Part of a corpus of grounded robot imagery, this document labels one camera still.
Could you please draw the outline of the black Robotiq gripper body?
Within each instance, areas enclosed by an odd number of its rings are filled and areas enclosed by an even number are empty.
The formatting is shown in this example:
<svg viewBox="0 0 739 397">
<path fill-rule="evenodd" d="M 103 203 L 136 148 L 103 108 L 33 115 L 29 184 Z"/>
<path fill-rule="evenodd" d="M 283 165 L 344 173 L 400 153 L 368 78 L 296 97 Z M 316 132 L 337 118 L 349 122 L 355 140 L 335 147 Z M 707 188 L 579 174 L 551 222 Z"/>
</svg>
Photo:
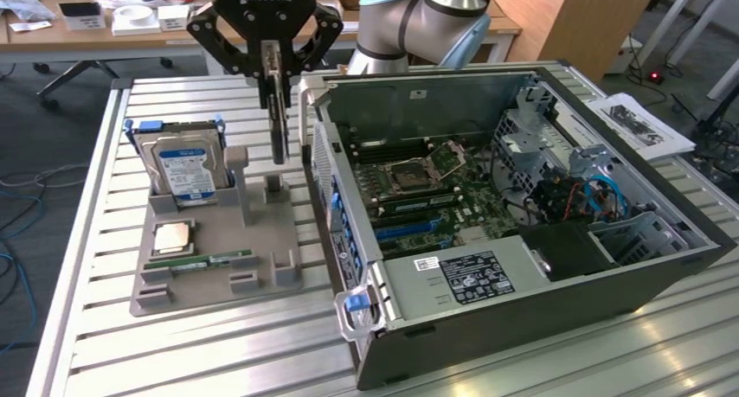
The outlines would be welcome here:
<svg viewBox="0 0 739 397">
<path fill-rule="evenodd" d="M 316 0 L 212 0 L 212 8 L 247 40 L 292 40 Z"/>
</svg>

